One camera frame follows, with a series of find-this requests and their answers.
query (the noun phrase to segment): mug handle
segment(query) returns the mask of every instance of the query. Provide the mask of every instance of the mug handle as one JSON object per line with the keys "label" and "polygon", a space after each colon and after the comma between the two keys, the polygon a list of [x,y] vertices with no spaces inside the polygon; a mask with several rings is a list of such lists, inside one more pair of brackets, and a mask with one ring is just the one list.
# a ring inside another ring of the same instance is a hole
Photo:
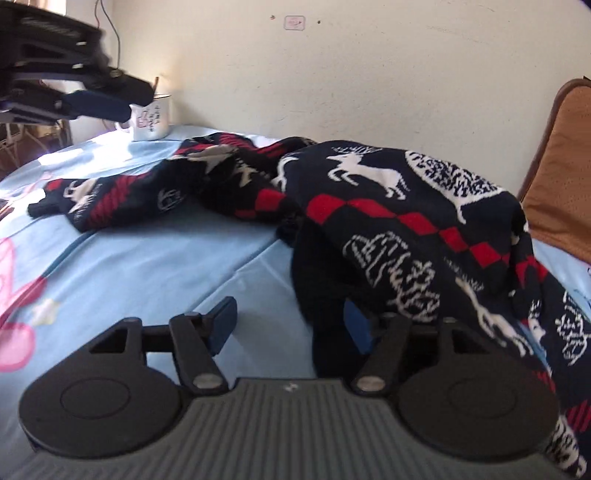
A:
{"label": "mug handle", "polygon": [[131,127],[123,128],[119,122],[115,122],[115,128],[117,129],[117,131],[119,131],[119,132],[125,132],[126,134],[128,134],[131,131],[130,130]]}

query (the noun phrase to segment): light blue bedsheet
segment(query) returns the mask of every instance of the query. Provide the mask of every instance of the light blue bedsheet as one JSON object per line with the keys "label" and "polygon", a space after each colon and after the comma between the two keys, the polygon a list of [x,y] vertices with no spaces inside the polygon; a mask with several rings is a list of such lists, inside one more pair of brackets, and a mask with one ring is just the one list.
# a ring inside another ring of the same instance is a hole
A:
{"label": "light blue bedsheet", "polygon": [[559,282],[591,319],[591,265],[560,248],[533,240],[535,257]]}
{"label": "light blue bedsheet", "polygon": [[[138,143],[114,132],[42,157],[0,183],[0,197],[28,192],[0,222],[0,315],[41,277],[0,330],[0,478],[32,453],[17,418],[27,385],[123,317],[166,324],[234,296],[238,325],[216,357],[227,379],[314,376],[311,332],[291,288],[291,249],[276,241],[272,226],[226,218],[194,201],[142,225],[86,234],[62,216],[26,214],[49,176],[139,173],[179,140],[211,132],[177,127],[167,140]],[[152,354],[148,363],[176,378],[170,355]]]}

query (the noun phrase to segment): circular pad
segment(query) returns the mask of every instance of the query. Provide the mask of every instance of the circular pad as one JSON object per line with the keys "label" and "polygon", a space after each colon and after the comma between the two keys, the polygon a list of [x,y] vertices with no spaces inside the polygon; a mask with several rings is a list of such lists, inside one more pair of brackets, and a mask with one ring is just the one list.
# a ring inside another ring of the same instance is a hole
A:
{"label": "circular pad", "polygon": [[25,391],[19,414],[33,443],[59,456],[107,458],[172,427],[181,410],[174,383],[139,362],[102,357],[85,357],[83,367],[66,359]]}
{"label": "circular pad", "polygon": [[550,437],[558,401],[502,355],[456,355],[404,383],[398,409],[421,440],[469,460],[525,456]]}

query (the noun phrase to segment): gray ridged plate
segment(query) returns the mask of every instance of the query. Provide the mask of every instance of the gray ridged plate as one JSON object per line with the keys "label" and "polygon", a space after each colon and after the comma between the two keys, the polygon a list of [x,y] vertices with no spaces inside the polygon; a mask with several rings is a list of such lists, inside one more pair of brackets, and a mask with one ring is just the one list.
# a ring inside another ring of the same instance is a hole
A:
{"label": "gray ridged plate", "polygon": [[506,463],[453,459],[424,446],[383,400],[340,381],[240,380],[194,400],[149,447],[106,460],[38,453],[7,480],[564,480],[541,455]]}

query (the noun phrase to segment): cream wall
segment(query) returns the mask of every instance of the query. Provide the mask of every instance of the cream wall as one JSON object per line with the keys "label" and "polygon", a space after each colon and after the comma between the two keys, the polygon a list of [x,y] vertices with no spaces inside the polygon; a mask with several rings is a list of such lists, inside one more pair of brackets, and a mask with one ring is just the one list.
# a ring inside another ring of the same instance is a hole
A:
{"label": "cream wall", "polygon": [[[591,10],[578,0],[115,0],[114,11],[123,68],[163,77],[178,122],[414,148],[513,192],[554,95],[591,74]],[[286,15],[306,29],[284,30]]]}

